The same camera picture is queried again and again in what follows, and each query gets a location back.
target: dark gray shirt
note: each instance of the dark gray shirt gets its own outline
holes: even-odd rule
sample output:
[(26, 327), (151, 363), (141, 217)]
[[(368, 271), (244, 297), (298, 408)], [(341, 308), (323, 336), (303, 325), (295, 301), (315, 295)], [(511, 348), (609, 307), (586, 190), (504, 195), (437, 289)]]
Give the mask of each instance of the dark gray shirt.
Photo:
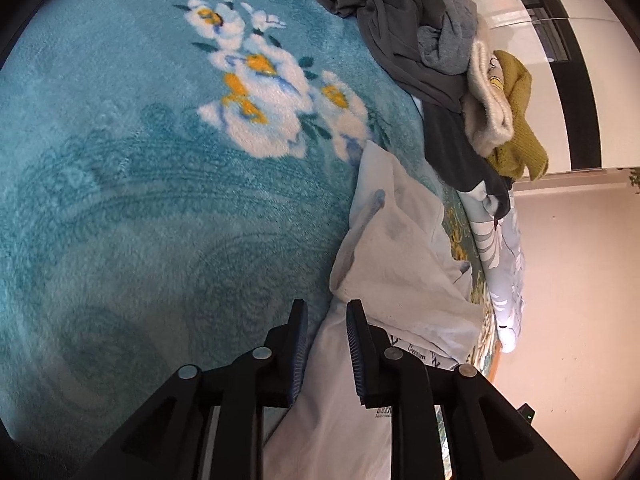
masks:
[(374, 59), (418, 99), (460, 113), (465, 75), (445, 75), (420, 58), (418, 27), (442, 28), (443, 0), (318, 0), (329, 12), (355, 14), (360, 33)]

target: yellow flower center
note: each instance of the yellow flower center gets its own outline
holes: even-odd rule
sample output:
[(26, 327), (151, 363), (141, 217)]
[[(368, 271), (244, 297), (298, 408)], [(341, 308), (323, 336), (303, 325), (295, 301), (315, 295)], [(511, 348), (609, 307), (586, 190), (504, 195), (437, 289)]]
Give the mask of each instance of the yellow flower center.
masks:
[(246, 57), (246, 65), (255, 70), (258, 74), (275, 76), (278, 75), (277, 70), (263, 54), (249, 54)]
[(209, 25), (224, 25), (225, 20), (222, 19), (217, 12), (213, 12), (211, 9), (200, 9), (198, 11), (198, 16), (200, 16), (205, 23), (209, 23)]
[(324, 94), (324, 97), (329, 99), (329, 101), (331, 101), (338, 108), (349, 108), (349, 102), (347, 101), (347, 98), (334, 85), (323, 86), (321, 88), (321, 91)]
[(222, 79), (231, 90), (231, 94), (225, 95), (221, 99), (223, 106), (228, 107), (231, 103), (238, 103), (240, 105), (240, 113), (244, 115), (249, 122), (256, 124), (269, 123), (269, 120), (260, 108), (249, 100), (249, 92), (236, 74), (227, 72)]
[(466, 251), (463, 249), (463, 247), (461, 245), (455, 244), (453, 246), (453, 259), (457, 260), (459, 262), (463, 262), (465, 260), (469, 260), (468, 255), (466, 254)]
[(231, 90), (231, 93), (236, 96), (245, 96), (249, 95), (249, 92), (240, 81), (240, 78), (236, 74), (232, 74), (231, 72), (226, 72), (223, 75), (222, 80)]

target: teal blanket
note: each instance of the teal blanket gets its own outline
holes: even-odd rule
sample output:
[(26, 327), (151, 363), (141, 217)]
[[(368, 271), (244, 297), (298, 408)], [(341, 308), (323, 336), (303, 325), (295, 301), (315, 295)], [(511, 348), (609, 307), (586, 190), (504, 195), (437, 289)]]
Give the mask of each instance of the teal blanket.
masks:
[(315, 333), (366, 139), (442, 196), (414, 102), (315, 0), (49, 0), (0, 72), (12, 436), (79, 463), (294, 298)]

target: pink wall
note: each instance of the pink wall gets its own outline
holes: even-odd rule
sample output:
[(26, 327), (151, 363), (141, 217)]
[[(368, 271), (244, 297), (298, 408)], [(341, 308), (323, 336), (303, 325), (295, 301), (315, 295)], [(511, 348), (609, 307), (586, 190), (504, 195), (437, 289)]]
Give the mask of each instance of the pink wall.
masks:
[(640, 196), (516, 197), (527, 259), (523, 333), (497, 388), (582, 480), (611, 480), (640, 428)]

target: olive green knit sweater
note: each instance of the olive green knit sweater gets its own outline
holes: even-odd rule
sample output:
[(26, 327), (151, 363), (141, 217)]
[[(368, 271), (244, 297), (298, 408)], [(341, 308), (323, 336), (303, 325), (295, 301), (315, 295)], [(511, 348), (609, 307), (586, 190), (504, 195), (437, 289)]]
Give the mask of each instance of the olive green knit sweater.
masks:
[(495, 148), (486, 158), (502, 176), (518, 180), (529, 169), (529, 177), (536, 180), (546, 173), (549, 157), (524, 118), (531, 96), (531, 74), (514, 56), (496, 50), (504, 73), (504, 94), (513, 112), (513, 138)]

